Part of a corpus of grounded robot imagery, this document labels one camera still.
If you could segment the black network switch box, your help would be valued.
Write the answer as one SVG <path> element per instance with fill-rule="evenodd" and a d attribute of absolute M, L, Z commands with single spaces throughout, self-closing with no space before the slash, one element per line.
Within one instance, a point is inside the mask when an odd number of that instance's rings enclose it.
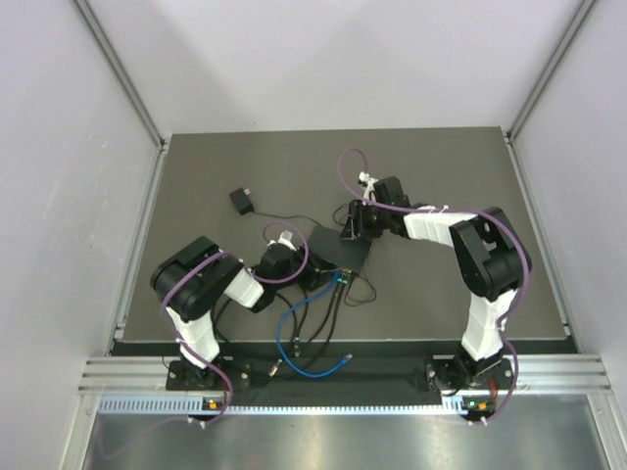
<path fill-rule="evenodd" d="M 308 244 L 315 255 L 354 273 L 362 272 L 371 247 L 368 240 L 345 240 L 338 231 L 321 226 L 313 229 Z"/>

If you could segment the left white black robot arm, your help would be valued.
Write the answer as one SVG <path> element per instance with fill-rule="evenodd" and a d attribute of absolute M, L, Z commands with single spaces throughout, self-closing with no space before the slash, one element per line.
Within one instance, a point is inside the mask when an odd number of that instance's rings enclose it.
<path fill-rule="evenodd" d="M 224 252 L 201 236 L 164 261 L 152 274 L 150 285 L 172 322 L 181 359 L 188 376 L 201 388 L 211 388 L 221 379 L 216 359 L 219 345 L 211 312 L 226 296 L 257 313 L 270 306 L 277 293 L 293 284 L 314 291 L 339 269 L 314 254 L 296 247 L 292 233 L 283 231 L 266 245 L 260 262 L 249 268 L 244 261 Z"/>

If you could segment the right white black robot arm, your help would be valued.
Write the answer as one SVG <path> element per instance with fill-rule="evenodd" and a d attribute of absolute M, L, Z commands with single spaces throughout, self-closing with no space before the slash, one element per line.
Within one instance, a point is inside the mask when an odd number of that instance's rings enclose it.
<path fill-rule="evenodd" d="M 349 203 L 343 239 L 372 240 L 384 231 L 455 251 L 470 306 L 454 364 L 464 385 L 482 386 L 502 360 L 507 318 L 531 270 L 531 259 L 505 213 L 496 207 L 476 214 L 446 207 Z"/>

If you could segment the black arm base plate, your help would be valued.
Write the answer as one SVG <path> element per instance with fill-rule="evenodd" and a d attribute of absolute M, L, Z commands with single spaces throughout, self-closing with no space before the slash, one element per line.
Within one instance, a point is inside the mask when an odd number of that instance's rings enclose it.
<path fill-rule="evenodd" d="M 304 375 L 291 369 L 286 362 L 272 368 L 271 361 L 250 357 L 221 357 L 217 367 L 230 379 L 237 393 L 260 391 L 270 385 L 287 384 L 361 384 L 381 385 L 394 391 L 406 387 L 426 393 L 477 390 L 504 392 L 511 385 L 513 371 L 507 359 L 483 373 L 467 377 L 451 358 L 434 357 L 357 357 L 335 368 L 332 361 L 320 358 Z"/>

